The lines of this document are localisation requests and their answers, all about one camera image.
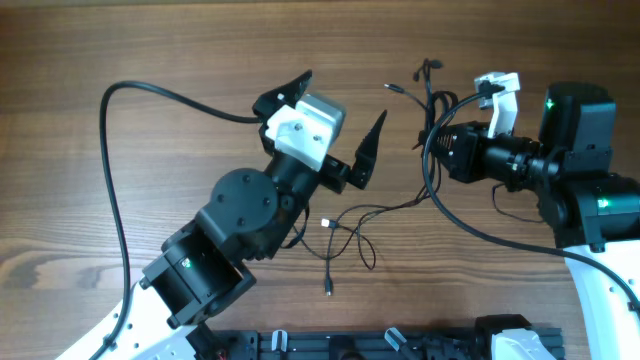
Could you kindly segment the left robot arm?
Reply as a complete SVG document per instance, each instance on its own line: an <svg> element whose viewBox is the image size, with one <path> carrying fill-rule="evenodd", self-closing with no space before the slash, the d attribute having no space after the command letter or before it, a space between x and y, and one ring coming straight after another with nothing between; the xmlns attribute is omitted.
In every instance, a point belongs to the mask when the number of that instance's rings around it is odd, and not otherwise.
<svg viewBox="0 0 640 360"><path fill-rule="evenodd" d="M364 188L377 158L376 122L346 164L329 153L346 112L308 92L312 75L260 95L245 122L256 125L270 163L221 177L210 199L162 245L138 280L126 278L120 304L64 352L67 359L213 359L206 323L255 283L250 260L297 245L315 190Z"/></svg>

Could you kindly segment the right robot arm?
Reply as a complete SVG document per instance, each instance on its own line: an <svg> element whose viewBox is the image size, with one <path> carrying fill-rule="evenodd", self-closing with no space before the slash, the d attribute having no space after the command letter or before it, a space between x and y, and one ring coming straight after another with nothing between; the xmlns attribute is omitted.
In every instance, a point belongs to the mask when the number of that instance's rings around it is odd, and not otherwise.
<svg viewBox="0 0 640 360"><path fill-rule="evenodd" d="M436 207L465 232L496 245L564 259L582 309L594 359L639 356L639 183L610 170L616 103L596 84L556 82L546 91L536 140L513 135L514 122L499 131L490 123L453 124L474 100L497 105L503 85L483 81L422 135L423 160L436 160L461 183L499 181L508 191L538 198L552 248L517 243L482 232L445 207L423 173Z"/></svg>

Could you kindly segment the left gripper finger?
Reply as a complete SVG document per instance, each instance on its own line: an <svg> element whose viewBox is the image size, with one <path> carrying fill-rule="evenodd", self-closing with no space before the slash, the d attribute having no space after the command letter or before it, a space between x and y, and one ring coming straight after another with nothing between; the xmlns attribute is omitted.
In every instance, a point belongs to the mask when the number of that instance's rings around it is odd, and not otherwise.
<svg viewBox="0 0 640 360"><path fill-rule="evenodd" d="M310 85L312 76L309 69L290 82L261 94L253 104L252 112L258 118L270 118L284 105L294 107Z"/></svg>
<svg viewBox="0 0 640 360"><path fill-rule="evenodd" d="M384 110L356 149L355 163L351 167L348 182L358 189L364 190L372 177L386 116L387 110Z"/></svg>

